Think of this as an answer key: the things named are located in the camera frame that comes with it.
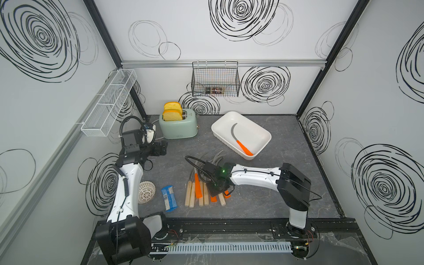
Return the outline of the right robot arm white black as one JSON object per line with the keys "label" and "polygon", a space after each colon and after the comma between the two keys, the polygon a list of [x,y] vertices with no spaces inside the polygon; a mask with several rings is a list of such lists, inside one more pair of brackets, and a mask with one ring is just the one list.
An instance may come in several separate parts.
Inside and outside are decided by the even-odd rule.
{"label": "right robot arm white black", "polygon": [[257,168],[235,163],[217,166],[210,162],[200,167],[207,178],[209,194],[216,196],[230,187],[250,185],[278,192],[289,207],[289,225],[303,230],[307,225],[311,180],[290,163],[280,167]]}

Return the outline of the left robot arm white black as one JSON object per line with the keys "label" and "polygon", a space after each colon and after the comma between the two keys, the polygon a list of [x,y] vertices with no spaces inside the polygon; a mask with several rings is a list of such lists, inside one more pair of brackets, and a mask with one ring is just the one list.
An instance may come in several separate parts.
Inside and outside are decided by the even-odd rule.
{"label": "left robot arm white black", "polygon": [[163,156],[167,142],[122,147],[113,168],[118,173],[118,187],[107,221],[96,227],[96,240],[109,265],[119,265],[151,252],[152,238],[166,227],[166,217],[159,212],[139,217],[139,185],[144,165],[150,156]]}

